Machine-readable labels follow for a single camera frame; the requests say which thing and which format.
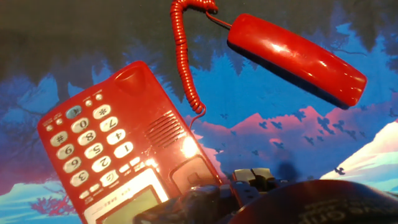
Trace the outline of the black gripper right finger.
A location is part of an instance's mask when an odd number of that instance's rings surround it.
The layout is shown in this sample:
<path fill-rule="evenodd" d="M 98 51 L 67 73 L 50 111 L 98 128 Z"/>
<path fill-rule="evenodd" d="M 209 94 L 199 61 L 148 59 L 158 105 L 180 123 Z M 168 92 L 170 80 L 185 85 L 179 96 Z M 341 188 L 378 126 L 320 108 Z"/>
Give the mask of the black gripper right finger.
<path fill-rule="evenodd" d="M 277 179 L 272 175 L 268 168 L 253 168 L 251 169 L 255 176 L 254 186 L 258 190 L 272 190 L 278 188 Z"/>

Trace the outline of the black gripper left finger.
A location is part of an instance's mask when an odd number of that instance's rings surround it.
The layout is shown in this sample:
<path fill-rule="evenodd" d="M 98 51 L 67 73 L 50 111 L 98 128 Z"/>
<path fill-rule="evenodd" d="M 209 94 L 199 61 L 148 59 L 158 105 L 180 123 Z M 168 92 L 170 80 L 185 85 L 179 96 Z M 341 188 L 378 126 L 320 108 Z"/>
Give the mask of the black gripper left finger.
<path fill-rule="evenodd" d="M 257 188 L 251 186 L 250 181 L 255 181 L 255 175 L 250 169 L 238 169 L 233 172 L 231 189 L 240 207 L 258 198 Z"/>

